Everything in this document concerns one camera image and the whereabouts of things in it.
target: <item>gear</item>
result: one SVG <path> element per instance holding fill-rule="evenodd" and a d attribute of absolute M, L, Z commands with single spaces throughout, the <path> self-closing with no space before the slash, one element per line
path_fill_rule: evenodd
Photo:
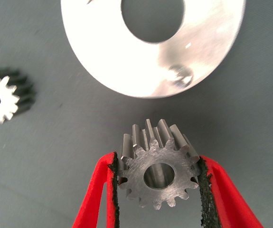
<path fill-rule="evenodd" d="M 124 135 L 119 187 L 127 189 L 127 198 L 139 198 L 141 207 L 152 202 L 160 209 L 164 201 L 174 207 L 175 197 L 187 200 L 186 189 L 198 187 L 199 156 L 176 125 L 169 128 L 165 120 L 154 128 L 150 120 L 145 125 L 143 130 L 133 125 L 132 135 Z"/>
<path fill-rule="evenodd" d="M 19 77 L 17 72 L 12 73 L 11 77 L 0 73 L 0 124 L 12 119 L 20 104 L 25 105 L 24 102 L 30 99 L 30 86 L 25 85 L 26 78 Z"/>

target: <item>gray table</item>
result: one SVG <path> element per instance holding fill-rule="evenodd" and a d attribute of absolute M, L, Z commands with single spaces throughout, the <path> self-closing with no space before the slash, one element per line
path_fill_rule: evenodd
<path fill-rule="evenodd" d="M 66 39 L 58 0 L 0 0 L 0 67 L 6 66 L 28 74 L 37 98 L 29 112 L 0 125 L 0 228 L 70 227 L 96 161 L 146 118 L 178 124 L 273 227 L 273 1 L 248 1 L 224 62 L 170 98 L 123 96 L 92 78 Z M 188 201 L 155 211 L 119 191 L 121 226 L 200 227 L 199 192 L 189 192 Z M 104 209 L 98 227 L 105 227 Z"/>

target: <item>gear bore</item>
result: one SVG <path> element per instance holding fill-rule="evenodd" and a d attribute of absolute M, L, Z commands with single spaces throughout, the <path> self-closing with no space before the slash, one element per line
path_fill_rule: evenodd
<path fill-rule="evenodd" d="M 186 189 L 198 187 L 199 156 L 176 125 L 169 128 L 165 120 L 145 125 L 143 130 L 133 125 L 132 135 L 124 135 L 119 187 L 127 189 L 127 198 L 139 198 L 140 207 L 153 203 L 160 209 L 164 201 L 174 207 L 175 197 L 187 200 Z"/>

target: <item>machined metal part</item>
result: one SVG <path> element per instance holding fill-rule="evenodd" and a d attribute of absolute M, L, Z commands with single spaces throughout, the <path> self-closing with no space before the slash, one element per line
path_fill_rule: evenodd
<path fill-rule="evenodd" d="M 32 84 L 26 83 L 26 77 L 21 77 L 17 71 L 0 71 L 0 124 L 12 119 L 19 111 L 30 108 L 31 87 Z"/>
<path fill-rule="evenodd" d="M 152 203 L 160 209 L 164 201 L 174 207 L 176 197 L 187 200 L 187 189 L 198 187 L 198 160 L 176 125 L 168 127 L 162 119 L 152 127 L 148 119 L 145 129 L 133 125 L 132 135 L 123 137 L 119 187 L 127 189 L 127 198 L 138 198 L 141 207 Z"/>
<path fill-rule="evenodd" d="M 68 40 L 99 82 L 119 93 L 159 98 L 183 92 L 206 78 L 230 50 L 245 0 L 183 0 L 178 31 L 148 43 L 127 28 L 122 0 L 61 0 Z"/>

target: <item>aluminum disc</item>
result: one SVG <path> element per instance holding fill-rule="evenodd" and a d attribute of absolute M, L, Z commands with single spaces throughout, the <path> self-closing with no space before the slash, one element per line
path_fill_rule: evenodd
<path fill-rule="evenodd" d="M 86 70 L 119 93 L 159 98 L 183 92 L 224 59 L 238 33 L 245 0 L 184 0 L 180 28 L 148 43 L 125 25 L 121 0 L 61 0 L 69 42 Z"/>

